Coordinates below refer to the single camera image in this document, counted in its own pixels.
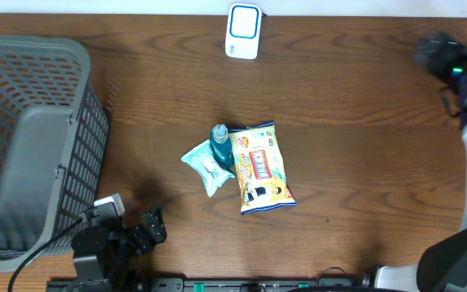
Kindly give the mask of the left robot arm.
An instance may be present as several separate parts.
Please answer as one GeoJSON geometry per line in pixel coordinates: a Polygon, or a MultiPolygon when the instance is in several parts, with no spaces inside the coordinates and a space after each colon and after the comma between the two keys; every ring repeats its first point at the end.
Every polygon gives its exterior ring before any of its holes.
{"type": "Polygon", "coordinates": [[[83,213],[90,226],[71,240],[73,280],[49,281],[52,291],[151,291],[152,281],[137,269],[135,261],[164,243],[167,231],[162,209],[155,207],[141,216],[141,222],[126,228],[122,212],[113,203],[83,213]]]}

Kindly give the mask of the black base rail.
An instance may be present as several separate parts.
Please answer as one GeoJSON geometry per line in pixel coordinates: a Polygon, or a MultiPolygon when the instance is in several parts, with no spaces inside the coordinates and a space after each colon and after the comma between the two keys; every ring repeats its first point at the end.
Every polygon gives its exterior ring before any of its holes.
{"type": "Polygon", "coordinates": [[[369,291],[369,286],[362,286],[351,278],[307,279],[237,279],[207,280],[156,278],[150,283],[152,292],[286,292],[300,291],[369,291]]]}

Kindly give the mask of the yellow snack bag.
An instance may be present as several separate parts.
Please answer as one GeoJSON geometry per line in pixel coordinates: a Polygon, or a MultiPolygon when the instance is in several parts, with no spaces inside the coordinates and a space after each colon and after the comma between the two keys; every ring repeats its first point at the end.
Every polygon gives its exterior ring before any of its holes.
{"type": "Polygon", "coordinates": [[[241,214],[293,207],[275,123],[232,129],[229,138],[241,191],[241,214]]]}

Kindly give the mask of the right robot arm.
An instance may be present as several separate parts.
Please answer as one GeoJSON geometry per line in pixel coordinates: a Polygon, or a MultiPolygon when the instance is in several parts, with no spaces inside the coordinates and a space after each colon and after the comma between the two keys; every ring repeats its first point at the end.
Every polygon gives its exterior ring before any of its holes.
{"type": "Polygon", "coordinates": [[[380,267],[363,285],[373,291],[467,291],[467,46],[435,32],[419,41],[415,60],[443,82],[443,107],[460,121],[466,154],[465,211],[459,231],[428,247],[417,264],[380,267]]]}

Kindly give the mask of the white barcode scanner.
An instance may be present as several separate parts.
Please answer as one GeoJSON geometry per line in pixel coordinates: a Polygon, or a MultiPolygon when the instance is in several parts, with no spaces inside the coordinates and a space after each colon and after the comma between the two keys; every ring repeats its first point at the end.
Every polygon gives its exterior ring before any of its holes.
{"type": "Polygon", "coordinates": [[[228,57],[257,58],[262,16],[262,10],[254,4],[234,3],[230,6],[225,33],[225,53],[228,57]]]}

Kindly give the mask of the mint wet wipes pack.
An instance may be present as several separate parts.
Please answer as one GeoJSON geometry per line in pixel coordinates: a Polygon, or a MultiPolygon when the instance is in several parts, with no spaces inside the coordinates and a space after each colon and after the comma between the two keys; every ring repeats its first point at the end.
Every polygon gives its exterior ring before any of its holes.
{"type": "Polygon", "coordinates": [[[234,174],[223,169],[213,156],[210,140],[205,140],[182,156],[182,162],[187,163],[195,170],[204,182],[208,197],[216,191],[234,174]]]}

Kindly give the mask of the blue mouthwash bottle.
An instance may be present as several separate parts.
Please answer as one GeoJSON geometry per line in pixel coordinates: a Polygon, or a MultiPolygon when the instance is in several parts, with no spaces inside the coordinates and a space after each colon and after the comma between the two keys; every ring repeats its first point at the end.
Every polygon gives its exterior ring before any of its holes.
{"type": "Polygon", "coordinates": [[[232,144],[225,124],[216,124],[210,132],[212,153],[217,163],[224,169],[234,166],[232,144]]]}

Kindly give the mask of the grey plastic basket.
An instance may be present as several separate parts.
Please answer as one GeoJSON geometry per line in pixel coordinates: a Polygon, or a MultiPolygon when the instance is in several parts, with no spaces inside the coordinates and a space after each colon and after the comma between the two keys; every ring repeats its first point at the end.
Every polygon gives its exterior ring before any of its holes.
{"type": "Polygon", "coordinates": [[[109,121],[90,70],[76,41],[0,35],[0,272],[69,252],[95,200],[109,121]]]}

